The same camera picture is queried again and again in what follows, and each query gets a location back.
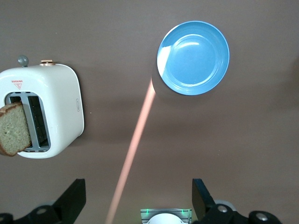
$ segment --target toast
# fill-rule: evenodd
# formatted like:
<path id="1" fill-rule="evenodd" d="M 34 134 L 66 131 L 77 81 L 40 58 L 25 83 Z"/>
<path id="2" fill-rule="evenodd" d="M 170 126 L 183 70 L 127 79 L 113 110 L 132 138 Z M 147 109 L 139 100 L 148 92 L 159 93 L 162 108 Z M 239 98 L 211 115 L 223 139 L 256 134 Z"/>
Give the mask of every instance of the toast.
<path id="1" fill-rule="evenodd" d="M 29 128 L 21 102 L 0 108 L 0 154 L 14 156 L 31 146 Z"/>

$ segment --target light beam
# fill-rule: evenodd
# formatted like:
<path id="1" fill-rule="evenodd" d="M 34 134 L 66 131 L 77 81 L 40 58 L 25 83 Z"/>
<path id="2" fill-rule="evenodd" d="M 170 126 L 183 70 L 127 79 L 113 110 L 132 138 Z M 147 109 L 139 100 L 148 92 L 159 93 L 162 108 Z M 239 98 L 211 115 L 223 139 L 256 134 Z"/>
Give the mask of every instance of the light beam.
<path id="1" fill-rule="evenodd" d="M 138 118 L 138 122 L 136 124 L 128 149 L 128 153 L 122 166 L 121 175 L 117 182 L 116 189 L 109 207 L 105 224 L 112 224 L 113 222 L 155 95 L 156 93 L 153 87 L 153 83 L 152 80 L 150 80 L 149 87 Z"/>

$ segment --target brown table surface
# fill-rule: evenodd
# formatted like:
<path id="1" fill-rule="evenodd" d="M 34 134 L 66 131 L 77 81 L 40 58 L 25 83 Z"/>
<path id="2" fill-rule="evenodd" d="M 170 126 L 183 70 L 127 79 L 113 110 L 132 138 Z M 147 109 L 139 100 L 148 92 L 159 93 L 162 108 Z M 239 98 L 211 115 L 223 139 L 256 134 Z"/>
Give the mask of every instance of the brown table surface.
<path id="1" fill-rule="evenodd" d="M 0 157 L 0 212 L 22 217 L 85 178 L 75 223 L 104 223 L 148 84 L 156 96 L 115 214 L 192 208 L 192 178 L 247 216 L 299 221 L 299 1 L 0 1 L 0 71 L 53 59 L 77 73 L 85 130 L 56 157 Z M 224 79 L 187 97 L 157 71 L 167 32 L 191 20 L 221 30 Z"/>

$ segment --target white toaster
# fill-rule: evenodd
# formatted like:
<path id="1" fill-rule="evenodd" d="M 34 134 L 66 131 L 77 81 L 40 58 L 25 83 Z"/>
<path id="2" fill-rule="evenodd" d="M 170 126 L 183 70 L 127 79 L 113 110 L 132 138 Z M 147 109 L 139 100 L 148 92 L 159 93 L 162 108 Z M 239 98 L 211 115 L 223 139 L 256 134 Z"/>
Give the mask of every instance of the white toaster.
<path id="1" fill-rule="evenodd" d="M 42 60 L 38 66 L 25 63 L 1 72 L 0 108 L 16 101 L 23 103 L 32 141 L 32 146 L 18 153 L 23 157 L 55 156 L 84 130 L 78 78 L 66 65 Z"/>

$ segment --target toaster knob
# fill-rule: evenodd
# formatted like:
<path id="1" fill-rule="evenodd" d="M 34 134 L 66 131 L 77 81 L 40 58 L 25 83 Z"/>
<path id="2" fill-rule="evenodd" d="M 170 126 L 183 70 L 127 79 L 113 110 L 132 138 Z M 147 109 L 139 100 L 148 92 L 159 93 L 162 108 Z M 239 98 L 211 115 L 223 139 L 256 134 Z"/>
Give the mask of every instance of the toaster knob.
<path id="1" fill-rule="evenodd" d="M 41 66 L 49 66 L 49 65 L 55 65 L 52 59 L 45 59 L 41 60 L 41 63 L 39 64 Z"/>
<path id="2" fill-rule="evenodd" d="M 28 67 L 29 60 L 25 55 L 20 55 L 18 57 L 18 62 L 23 68 Z"/>

